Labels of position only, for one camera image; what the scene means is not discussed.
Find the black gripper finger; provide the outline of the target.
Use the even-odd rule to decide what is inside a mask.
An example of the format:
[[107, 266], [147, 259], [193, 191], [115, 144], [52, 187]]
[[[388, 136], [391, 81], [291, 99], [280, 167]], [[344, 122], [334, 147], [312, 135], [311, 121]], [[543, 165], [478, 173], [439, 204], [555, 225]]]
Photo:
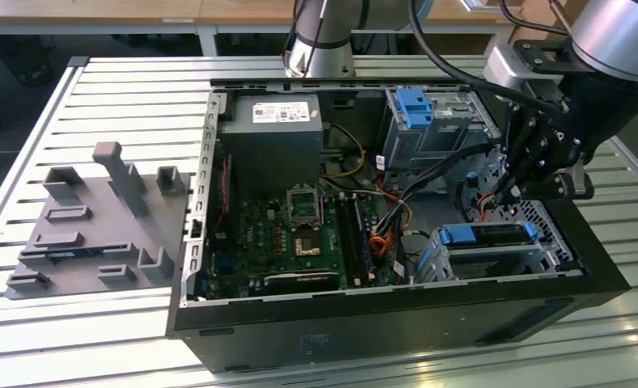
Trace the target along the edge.
[[506, 128], [500, 142], [504, 155], [503, 175], [499, 179], [499, 203], [515, 204], [522, 197], [523, 181], [546, 147], [544, 115], [532, 108], [506, 109]]
[[579, 159], [579, 142], [566, 137], [540, 138], [528, 148], [516, 165], [516, 186], [523, 199], [562, 199], [575, 193], [572, 176], [566, 169]]

